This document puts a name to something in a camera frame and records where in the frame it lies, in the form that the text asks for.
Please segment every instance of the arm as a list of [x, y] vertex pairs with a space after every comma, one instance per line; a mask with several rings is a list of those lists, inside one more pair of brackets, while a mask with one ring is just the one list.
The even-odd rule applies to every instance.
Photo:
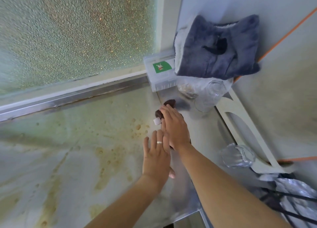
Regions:
[[103, 210], [85, 228], [133, 227], [145, 209], [161, 192], [170, 172], [170, 145], [168, 134], [154, 131], [151, 148], [146, 137], [143, 143], [144, 160], [141, 178], [117, 201]]
[[291, 227], [189, 143], [187, 124], [180, 113], [169, 105], [160, 110], [162, 130], [169, 133], [170, 144], [179, 153], [215, 228]]

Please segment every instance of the brown object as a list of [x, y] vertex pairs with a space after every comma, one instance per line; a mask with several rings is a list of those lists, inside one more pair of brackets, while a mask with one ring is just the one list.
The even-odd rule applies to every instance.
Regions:
[[[176, 105], [176, 100], [175, 99], [169, 99], [169, 100], [167, 100], [163, 105], [170, 105], [172, 108], [175, 108], [175, 105]], [[163, 114], [162, 114], [162, 112], [160, 111], [160, 110], [156, 110], [156, 112], [155, 112], [155, 117], [156, 118], [160, 118], [160, 119], [162, 119], [162, 118], [164, 118], [164, 116], [163, 116]]]

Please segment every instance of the person's left hand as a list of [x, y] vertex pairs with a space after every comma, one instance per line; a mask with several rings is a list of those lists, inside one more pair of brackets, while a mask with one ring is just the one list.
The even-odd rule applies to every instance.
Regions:
[[171, 153], [169, 136], [163, 134], [162, 130], [153, 131], [151, 137], [151, 148], [148, 146], [149, 137], [143, 142], [143, 176], [147, 177], [154, 184], [159, 194], [168, 177], [175, 178], [175, 172], [170, 167]]

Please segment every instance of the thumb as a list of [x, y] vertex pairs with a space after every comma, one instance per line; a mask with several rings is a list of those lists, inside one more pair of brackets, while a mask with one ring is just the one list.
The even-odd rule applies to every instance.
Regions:
[[175, 179], [175, 171], [170, 167], [170, 173], [168, 175], [169, 177], [171, 177], [172, 179]]

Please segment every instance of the plastic box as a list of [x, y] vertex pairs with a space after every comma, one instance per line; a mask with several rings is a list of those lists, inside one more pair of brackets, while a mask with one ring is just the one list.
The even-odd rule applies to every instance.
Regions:
[[174, 72], [174, 57], [174, 50], [168, 50], [143, 58], [153, 92], [177, 85], [177, 76]]

